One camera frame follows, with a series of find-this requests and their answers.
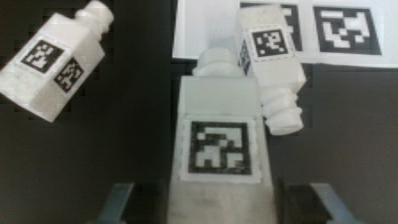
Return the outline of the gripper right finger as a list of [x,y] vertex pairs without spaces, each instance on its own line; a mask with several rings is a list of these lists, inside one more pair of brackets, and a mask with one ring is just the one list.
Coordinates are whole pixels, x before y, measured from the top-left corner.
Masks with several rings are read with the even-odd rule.
[[331,215],[326,224],[367,224],[354,216],[333,186],[327,183],[313,183],[311,188]]

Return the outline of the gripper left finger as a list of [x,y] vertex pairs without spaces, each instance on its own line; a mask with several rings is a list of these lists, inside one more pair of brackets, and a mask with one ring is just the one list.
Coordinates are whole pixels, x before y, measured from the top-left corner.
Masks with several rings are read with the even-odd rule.
[[118,183],[112,187],[100,215],[88,224],[127,224],[123,215],[134,192],[134,183]]

